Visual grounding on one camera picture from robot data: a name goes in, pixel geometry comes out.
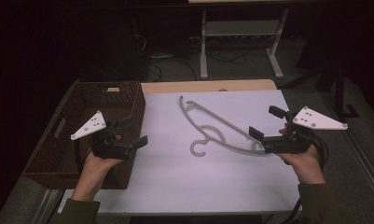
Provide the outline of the brown wicker basket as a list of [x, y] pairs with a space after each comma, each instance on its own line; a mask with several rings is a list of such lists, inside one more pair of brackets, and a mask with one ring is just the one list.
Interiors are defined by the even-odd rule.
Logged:
[[47, 189], [73, 189], [88, 154], [120, 159], [104, 189], [126, 189], [140, 135], [145, 97], [138, 82], [76, 82], [55, 111], [23, 175]]

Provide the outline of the black stand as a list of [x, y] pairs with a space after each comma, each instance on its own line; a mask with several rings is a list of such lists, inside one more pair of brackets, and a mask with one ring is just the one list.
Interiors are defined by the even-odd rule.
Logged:
[[326, 64], [321, 71], [321, 77], [316, 84], [318, 91], [334, 89], [334, 110], [341, 120], [359, 118], [359, 114], [352, 105], [344, 103], [345, 72], [340, 65]]

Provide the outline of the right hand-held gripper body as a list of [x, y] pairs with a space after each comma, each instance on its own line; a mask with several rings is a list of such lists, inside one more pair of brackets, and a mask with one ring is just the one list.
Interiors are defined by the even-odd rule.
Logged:
[[347, 123], [327, 117], [307, 106], [293, 114], [293, 121], [287, 123], [286, 131], [281, 136], [263, 138], [261, 145], [267, 154], [305, 153], [312, 145], [313, 130], [344, 131], [348, 129]]

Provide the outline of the person's right hand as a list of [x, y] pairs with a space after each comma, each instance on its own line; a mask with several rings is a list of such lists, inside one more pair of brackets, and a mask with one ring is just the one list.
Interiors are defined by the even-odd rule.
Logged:
[[325, 176], [320, 166], [317, 148], [310, 145], [305, 153], [278, 153], [294, 169], [300, 184], [324, 184]]

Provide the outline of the white table mat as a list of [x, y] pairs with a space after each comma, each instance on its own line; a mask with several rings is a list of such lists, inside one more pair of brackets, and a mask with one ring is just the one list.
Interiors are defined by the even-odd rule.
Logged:
[[[145, 97], [143, 135], [147, 146], [138, 150], [129, 186], [102, 189], [96, 199], [103, 213], [123, 215], [285, 212], [298, 200], [298, 180], [292, 168], [277, 156], [245, 155], [209, 142], [197, 145], [204, 157], [189, 151], [202, 139], [186, 119], [178, 100], [195, 101], [247, 132], [254, 127], [276, 135], [284, 123], [269, 107], [286, 108], [280, 91], [215, 91], [149, 93]], [[213, 124], [197, 110], [200, 123]], [[225, 128], [228, 141], [240, 147], [250, 143]]]

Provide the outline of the grey plastic clothes hanger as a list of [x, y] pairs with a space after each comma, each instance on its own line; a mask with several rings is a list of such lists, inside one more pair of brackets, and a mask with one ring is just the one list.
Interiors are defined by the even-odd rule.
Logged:
[[[210, 109], [206, 108], [201, 104], [198, 104], [195, 101], [186, 101], [183, 95], [179, 97], [178, 103], [182, 113], [184, 114], [188, 122], [199, 133], [203, 135], [202, 139], [194, 140], [189, 146], [189, 151], [193, 156], [200, 158], [204, 157], [206, 155], [206, 152], [198, 151], [196, 149], [196, 146], [205, 146], [209, 142], [214, 142], [220, 145], [221, 147], [225, 147], [237, 153], [256, 157], [265, 156], [263, 146], [261, 145], [261, 142], [259, 140], [256, 140], [255, 138], [251, 137], [247, 132], [235, 126], [228, 120], [223, 119]], [[213, 124], [200, 123], [196, 119], [193, 119], [191, 116], [191, 112], [195, 110], [197, 110], [198, 112], [202, 112], [204, 115], [208, 116], [209, 119], [213, 122]], [[250, 143], [250, 145], [248, 147], [240, 147], [230, 143], [224, 133], [225, 128], [227, 128], [229, 131], [233, 131], [235, 133], [240, 134]]]

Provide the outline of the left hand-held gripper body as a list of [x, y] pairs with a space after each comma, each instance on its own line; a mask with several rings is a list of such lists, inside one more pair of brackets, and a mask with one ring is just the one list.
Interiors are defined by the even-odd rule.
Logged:
[[98, 110], [75, 133], [71, 134], [70, 139], [76, 141], [90, 135], [90, 148], [96, 157], [127, 160], [134, 151], [132, 144], [118, 141], [117, 134], [109, 132], [108, 122], [104, 119], [104, 114]]

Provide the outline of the person's left hand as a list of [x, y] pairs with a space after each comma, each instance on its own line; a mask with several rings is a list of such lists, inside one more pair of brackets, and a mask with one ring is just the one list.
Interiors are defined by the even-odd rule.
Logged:
[[108, 172], [120, 164], [119, 159], [103, 159], [96, 157], [92, 150], [87, 153], [78, 186], [83, 189], [99, 190]]

